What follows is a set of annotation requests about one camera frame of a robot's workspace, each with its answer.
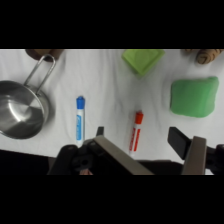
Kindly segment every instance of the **green plastic container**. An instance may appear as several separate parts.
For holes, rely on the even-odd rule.
[[[188,117],[207,117],[215,109],[218,87],[217,77],[175,81],[171,90],[171,111]]]
[[[128,49],[123,59],[141,76],[144,76],[165,54],[162,49]]]

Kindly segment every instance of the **orange cap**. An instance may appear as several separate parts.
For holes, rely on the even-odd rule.
[[[142,124],[143,117],[144,117],[144,114],[141,111],[136,113],[135,123]]]

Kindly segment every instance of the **white tablecloth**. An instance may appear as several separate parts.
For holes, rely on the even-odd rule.
[[[145,114],[137,159],[181,160],[167,143],[168,129],[175,126],[192,138],[207,138],[208,145],[224,143],[224,54],[209,65],[195,62],[196,55],[181,50],[165,50],[165,56],[142,79],[121,58],[124,49],[66,50],[51,77],[43,87],[52,104],[48,123],[29,140],[12,140],[0,135],[0,148],[15,152],[56,157],[62,146],[75,144],[76,98],[86,98],[86,139],[96,135],[99,126],[105,136],[128,152],[134,115]],[[23,83],[36,61],[24,49],[0,50],[0,80]],[[44,63],[31,80],[43,79],[48,63]],[[203,119],[173,114],[170,90],[178,79],[217,76],[220,80],[215,111]]]

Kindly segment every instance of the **stainless steel saucepan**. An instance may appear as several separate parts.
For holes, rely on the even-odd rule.
[[[29,85],[41,62],[51,57],[53,64],[38,88]],[[24,85],[12,81],[0,82],[0,133],[14,139],[28,139],[37,135],[49,115],[49,101],[41,91],[56,65],[53,56],[44,55]]]

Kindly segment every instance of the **brown object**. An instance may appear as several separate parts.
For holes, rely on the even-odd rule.
[[[26,49],[26,53],[35,60],[40,60],[45,54],[50,54],[58,59],[63,51],[64,49]],[[52,62],[52,59],[47,58],[46,61]]]
[[[223,49],[203,49],[197,56],[197,62],[199,64],[208,64],[214,61],[221,53]]]

